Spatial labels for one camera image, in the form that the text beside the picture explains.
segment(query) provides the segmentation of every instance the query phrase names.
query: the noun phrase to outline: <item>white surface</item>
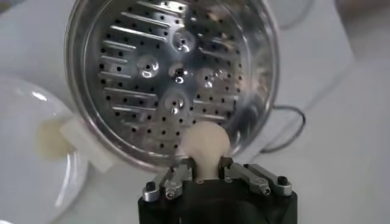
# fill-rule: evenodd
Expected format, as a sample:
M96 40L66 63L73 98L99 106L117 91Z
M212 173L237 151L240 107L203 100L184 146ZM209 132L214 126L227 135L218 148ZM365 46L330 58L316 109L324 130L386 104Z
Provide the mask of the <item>white surface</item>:
M0 71L39 84L68 105L72 103L63 68L63 39L72 4L72 0L28 0L0 17ZM333 1L317 0L302 23L280 33L280 41L278 103L312 106L353 61ZM273 113L251 145L253 152L241 159L253 158L293 118ZM125 165L105 175L92 173L83 197L60 223L135 222L137 197L151 178Z
M303 21L311 4L315 0L269 0L269 3L275 13L276 20L282 29L295 26Z
M356 63L308 114L292 147L257 163L286 175L301 224L390 220L390 9L349 27Z
M291 104L304 111L319 102L338 82L354 58L333 1L314 0L307 17L292 29L280 32L281 74L276 104ZM279 134L290 136L296 128L294 114L273 111L261 135L240 156L245 163L269 142L282 142Z
M45 160L35 149L39 125L69 116L52 94L0 76L0 223L49 224L77 197L88 163L78 154Z

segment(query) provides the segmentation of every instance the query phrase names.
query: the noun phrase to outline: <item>metal pot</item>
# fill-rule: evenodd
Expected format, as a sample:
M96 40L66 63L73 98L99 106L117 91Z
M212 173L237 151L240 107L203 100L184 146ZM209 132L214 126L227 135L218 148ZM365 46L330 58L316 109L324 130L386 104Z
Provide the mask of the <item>metal pot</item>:
M263 1L78 0L68 83L98 140L145 169L172 164L195 122L223 126L240 154L275 100L278 45Z

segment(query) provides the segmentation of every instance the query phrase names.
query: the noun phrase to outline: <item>screw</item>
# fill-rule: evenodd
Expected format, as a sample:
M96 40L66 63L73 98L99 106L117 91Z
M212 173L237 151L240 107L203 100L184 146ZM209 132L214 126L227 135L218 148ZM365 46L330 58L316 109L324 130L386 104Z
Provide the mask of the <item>screw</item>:
M282 186L286 186L288 184L288 179L287 177L284 176L279 176L278 177L278 184Z
M262 186L262 187L260 187L260 192L263 195L269 195L271 193L271 190L268 186Z
M156 190L156 184L153 181L147 182L145 185L146 191L154 191Z
M172 199L175 197L175 195L176 195L176 192L175 192L175 190L173 190L173 189L168 189L168 190L165 192L165 197L166 197L166 199L168 199L168 200L172 200Z

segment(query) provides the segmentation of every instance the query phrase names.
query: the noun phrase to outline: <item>white table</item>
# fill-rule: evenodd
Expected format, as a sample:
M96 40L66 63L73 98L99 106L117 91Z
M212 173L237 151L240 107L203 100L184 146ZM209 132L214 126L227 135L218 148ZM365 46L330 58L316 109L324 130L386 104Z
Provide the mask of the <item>white table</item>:
M63 43L73 0L27 0L0 16L0 73L42 86L71 108L66 85ZM281 79L277 103L310 108L353 61L332 1L317 0L308 18L280 33ZM248 153L264 147L294 116L272 114ZM152 177L124 164L104 175L90 173L75 206L59 223L133 223L137 196Z

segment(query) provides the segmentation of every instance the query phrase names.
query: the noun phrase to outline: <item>white plate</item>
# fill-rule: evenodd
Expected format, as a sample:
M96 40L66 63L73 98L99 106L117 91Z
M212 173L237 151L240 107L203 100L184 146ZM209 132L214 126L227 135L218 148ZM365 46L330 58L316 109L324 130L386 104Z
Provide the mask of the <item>white plate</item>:
M87 160L74 153L48 161L35 149L40 123L70 114L40 87L0 76L1 224L51 223L77 197L87 177Z

